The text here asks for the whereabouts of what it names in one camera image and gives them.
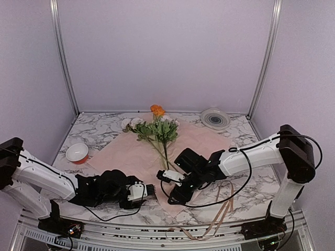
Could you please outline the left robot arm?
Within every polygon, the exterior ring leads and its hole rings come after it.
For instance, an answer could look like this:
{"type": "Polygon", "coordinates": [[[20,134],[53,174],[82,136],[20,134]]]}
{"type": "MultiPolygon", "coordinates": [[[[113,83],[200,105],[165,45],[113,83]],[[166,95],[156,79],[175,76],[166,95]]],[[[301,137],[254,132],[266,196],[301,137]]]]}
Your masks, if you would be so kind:
{"type": "Polygon", "coordinates": [[[153,184],[144,184],[135,176],[113,169],[96,176],[67,174],[35,158],[23,148],[23,140],[14,137],[1,143],[1,191],[15,198],[56,233],[66,221],[52,212],[51,201],[35,187],[83,207],[118,203],[122,209],[140,209],[145,198],[155,194],[153,184]]]}

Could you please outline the pink wrapping paper sheet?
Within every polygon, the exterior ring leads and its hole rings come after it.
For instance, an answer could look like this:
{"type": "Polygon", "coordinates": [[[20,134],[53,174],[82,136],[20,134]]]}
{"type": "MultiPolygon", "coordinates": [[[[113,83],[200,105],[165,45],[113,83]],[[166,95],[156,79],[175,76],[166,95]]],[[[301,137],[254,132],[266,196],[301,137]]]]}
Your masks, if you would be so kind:
{"type": "MultiPolygon", "coordinates": [[[[132,132],[124,133],[121,123],[127,117],[133,118],[134,113],[94,113],[87,116],[91,126],[87,140],[92,148],[92,158],[88,164],[98,174],[104,171],[117,169],[126,175],[134,175],[148,184],[157,188],[158,206],[148,207],[149,215],[157,218],[161,213],[174,218],[178,222],[195,222],[200,209],[189,209],[167,203],[163,191],[170,192],[173,185],[164,184],[160,188],[160,181],[156,175],[163,169],[163,160],[152,145],[144,141],[137,141],[137,136],[132,132]]],[[[209,158],[213,152],[226,150],[231,145],[231,140],[206,129],[199,124],[193,124],[182,118],[178,119],[178,137],[169,144],[167,154],[170,162],[189,147],[204,158],[209,158]]]]}

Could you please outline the white rose fake flower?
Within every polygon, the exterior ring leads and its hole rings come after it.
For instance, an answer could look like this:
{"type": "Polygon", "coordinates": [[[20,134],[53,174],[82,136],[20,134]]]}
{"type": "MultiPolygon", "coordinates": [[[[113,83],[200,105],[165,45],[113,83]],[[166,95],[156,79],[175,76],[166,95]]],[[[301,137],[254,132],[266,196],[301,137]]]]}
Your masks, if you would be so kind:
{"type": "MultiPolygon", "coordinates": [[[[162,158],[164,169],[167,169],[166,162],[164,160],[163,146],[160,142],[156,140],[155,136],[153,135],[151,128],[150,128],[151,122],[146,122],[141,118],[124,119],[121,123],[121,127],[122,127],[123,132],[135,133],[137,135],[137,141],[145,141],[149,143],[158,152],[158,154],[162,158]]],[[[169,160],[169,165],[170,165],[170,169],[176,170],[174,164],[172,164],[170,160],[169,160]]]]}

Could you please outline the orange fake flower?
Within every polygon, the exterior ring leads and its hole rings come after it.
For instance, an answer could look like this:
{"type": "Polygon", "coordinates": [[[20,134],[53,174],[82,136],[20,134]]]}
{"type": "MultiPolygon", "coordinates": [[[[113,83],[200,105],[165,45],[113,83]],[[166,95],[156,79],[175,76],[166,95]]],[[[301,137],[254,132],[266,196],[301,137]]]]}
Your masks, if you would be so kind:
{"type": "Polygon", "coordinates": [[[163,108],[159,105],[152,105],[150,107],[151,112],[153,113],[153,121],[152,121],[152,131],[156,135],[157,140],[162,143],[164,150],[164,159],[166,161],[167,170],[170,169],[167,155],[167,141],[165,138],[164,132],[164,122],[162,122],[162,117],[165,114],[163,108]]]}

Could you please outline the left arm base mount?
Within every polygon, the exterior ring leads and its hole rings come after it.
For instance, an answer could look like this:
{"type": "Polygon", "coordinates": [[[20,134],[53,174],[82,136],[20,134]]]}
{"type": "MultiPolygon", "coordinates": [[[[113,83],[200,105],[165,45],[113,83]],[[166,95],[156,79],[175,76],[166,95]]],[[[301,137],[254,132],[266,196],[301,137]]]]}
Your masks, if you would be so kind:
{"type": "Polygon", "coordinates": [[[53,200],[50,200],[50,203],[51,212],[49,217],[39,220],[38,229],[59,234],[62,237],[80,238],[83,231],[83,223],[60,217],[59,205],[53,200]]]}

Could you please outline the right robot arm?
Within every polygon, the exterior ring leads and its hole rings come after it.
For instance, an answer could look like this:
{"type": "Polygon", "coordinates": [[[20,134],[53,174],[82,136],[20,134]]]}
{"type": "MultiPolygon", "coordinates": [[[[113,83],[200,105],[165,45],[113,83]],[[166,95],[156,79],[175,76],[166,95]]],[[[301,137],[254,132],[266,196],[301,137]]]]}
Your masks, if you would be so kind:
{"type": "Polygon", "coordinates": [[[209,159],[186,148],[174,161],[186,176],[182,180],[174,180],[176,185],[167,196],[167,201],[169,204],[187,206],[195,190],[205,183],[223,180],[245,170],[251,172],[266,165],[284,164],[286,177],[269,206],[269,215],[259,224],[262,233],[271,234],[279,227],[279,219],[287,214],[304,185],[316,175],[317,165],[310,141],[310,137],[285,124],[278,133],[265,140],[242,148],[216,151],[209,159]]]}

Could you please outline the lilac fake flower sprig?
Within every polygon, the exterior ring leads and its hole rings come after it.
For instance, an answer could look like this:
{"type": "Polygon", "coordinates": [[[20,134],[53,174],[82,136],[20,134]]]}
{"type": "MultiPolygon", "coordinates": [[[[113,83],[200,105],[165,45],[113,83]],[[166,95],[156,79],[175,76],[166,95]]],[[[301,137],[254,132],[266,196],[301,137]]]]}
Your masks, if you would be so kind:
{"type": "Polygon", "coordinates": [[[156,140],[163,146],[164,160],[167,170],[170,169],[168,159],[168,143],[176,140],[178,127],[180,123],[176,119],[169,116],[153,115],[153,120],[150,123],[150,128],[156,140]]]}

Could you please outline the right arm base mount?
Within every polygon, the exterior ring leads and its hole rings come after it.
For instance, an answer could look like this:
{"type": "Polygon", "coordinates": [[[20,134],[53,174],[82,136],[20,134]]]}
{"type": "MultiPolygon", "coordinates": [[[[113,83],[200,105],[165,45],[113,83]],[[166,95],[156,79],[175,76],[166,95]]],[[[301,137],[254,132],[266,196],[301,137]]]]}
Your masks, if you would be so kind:
{"type": "Polygon", "coordinates": [[[285,232],[287,226],[285,218],[276,218],[270,215],[270,207],[266,211],[265,218],[259,221],[243,223],[241,226],[241,234],[245,240],[266,237],[269,235],[285,232]]]}

